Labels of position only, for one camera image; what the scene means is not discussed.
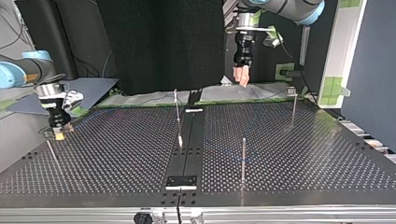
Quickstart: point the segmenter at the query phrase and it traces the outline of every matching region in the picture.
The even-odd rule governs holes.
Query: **black fabric backdrop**
[[[98,0],[126,94],[194,90],[224,75],[221,0]]]

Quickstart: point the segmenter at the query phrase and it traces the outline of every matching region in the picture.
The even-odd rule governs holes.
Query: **thin metal pin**
[[[178,144],[180,147],[183,147],[183,138],[181,137],[181,125],[180,125],[180,114],[178,113],[178,97],[177,97],[177,90],[174,91],[175,95],[175,103],[176,103],[176,114],[177,114],[177,127],[178,127]]]
[[[298,94],[295,94],[295,96],[294,96],[294,105],[293,105],[293,118],[294,118],[294,116],[296,114],[297,98],[298,98]]]
[[[245,165],[247,156],[247,139],[242,139],[242,184],[245,184]]]
[[[50,144],[50,140],[46,140],[47,145],[49,146],[49,151],[52,154],[53,159],[55,159],[56,161],[58,160],[58,158],[56,157],[55,151],[52,148],[52,145]]]

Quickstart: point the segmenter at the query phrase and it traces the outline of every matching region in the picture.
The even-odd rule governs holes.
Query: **green tape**
[[[321,105],[337,105],[338,97],[341,95],[342,77],[325,77],[323,91],[320,98]]]
[[[81,106],[78,106],[78,107],[72,109],[72,111],[70,111],[70,113],[80,117],[80,116],[87,114],[88,111],[89,110],[81,108]]]
[[[5,100],[0,102],[0,111],[5,110],[7,107],[13,105],[15,100]]]
[[[262,11],[257,11],[252,17],[250,17],[250,21],[253,25],[259,26],[260,23],[260,16],[262,15]]]
[[[294,63],[281,63],[276,65],[275,80],[293,81],[292,77],[285,77],[280,75],[281,70],[294,71]]]
[[[340,7],[358,7],[361,0],[341,0]]]

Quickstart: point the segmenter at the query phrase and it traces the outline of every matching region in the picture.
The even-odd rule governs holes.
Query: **table surface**
[[[95,109],[0,174],[0,207],[175,206],[170,175],[197,176],[191,207],[396,202],[396,165],[307,103],[205,105],[182,135],[174,107]]]

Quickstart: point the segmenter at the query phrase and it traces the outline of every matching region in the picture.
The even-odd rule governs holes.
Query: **cable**
[[[87,77],[88,77],[88,73],[89,73],[89,74],[92,74],[92,75],[95,76],[95,77],[99,77],[99,76],[100,76],[99,71],[98,71],[95,67],[93,67],[90,63],[87,63],[87,62],[85,62],[85,61],[82,61],[80,58],[78,58],[78,57],[76,57],[76,56],[74,56],[74,55],[73,55],[73,58],[74,58],[78,63],[80,63],[81,66],[83,66],[83,67],[85,68],[86,73],[87,73]]]
[[[292,56],[292,54],[290,54],[290,53],[288,52],[288,50],[286,49],[285,45],[284,45],[283,42],[280,40],[279,32],[278,32],[277,29],[276,29],[276,26],[277,26],[277,22],[276,22],[277,19],[276,19],[276,18],[277,18],[278,16],[279,16],[278,14],[275,14],[275,17],[274,17],[274,26],[275,26],[276,38],[277,38],[277,40],[279,41],[279,43],[280,43],[280,45],[282,46],[282,49],[285,51],[285,53],[286,53],[292,60],[294,60],[294,63],[295,63],[295,64],[299,64],[299,63],[297,62],[297,60]],[[305,79],[305,76],[304,76],[303,71],[302,71],[301,69],[299,69],[299,72],[300,72],[300,74],[301,74],[301,77],[302,77],[302,79],[303,79],[303,82],[304,82],[305,86],[308,88],[308,91],[311,93],[312,98],[314,99],[315,103],[318,105],[318,99],[317,99],[317,97],[314,95],[314,93],[312,92],[312,89],[309,88],[308,82],[307,82],[306,79]]]
[[[6,22],[6,24],[9,26],[9,28],[14,32],[15,35],[18,35],[18,32],[14,29],[14,27],[12,27],[11,23],[8,21],[8,19],[0,13],[0,16],[4,19],[4,21]],[[22,36],[21,36],[21,41],[23,41],[23,43],[25,44],[30,44],[28,41],[26,41]]]
[[[20,33],[18,34],[18,37],[17,37],[14,41],[12,41],[11,43],[6,44],[6,45],[4,45],[3,47],[0,47],[0,49],[8,48],[9,46],[11,46],[11,45],[17,43],[17,41],[18,41],[19,39],[21,39],[22,34],[23,34],[23,26],[21,26],[21,31],[20,31]]]
[[[11,11],[8,7],[4,6],[4,5],[0,5],[0,9],[3,9],[5,12],[8,13],[8,15],[15,19],[15,22],[21,26],[21,28],[23,28],[23,21],[20,20],[20,18],[18,18],[18,15],[16,15],[15,13],[13,13],[14,11]],[[12,31],[15,33],[15,35],[18,35],[18,32],[14,29],[14,27],[12,26],[12,24],[8,21],[8,19],[0,13],[0,16],[3,17],[3,19],[5,20],[5,22],[7,23],[7,25],[9,26],[10,29],[12,29]],[[23,41],[23,43],[32,46],[32,43],[30,42],[30,40],[26,40],[26,36],[21,36],[21,40]]]
[[[111,55],[112,52],[113,52],[113,50],[111,50],[111,51],[108,53],[107,58],[106,58],[106,60],[105,60],[105,64],[103,65],[103,69],[102,69],[102,78],[105,77],[105,71],[106,71],[106,67],[107,67],[107,64],[108,64],[108,59],[110,59],[110,55]]]

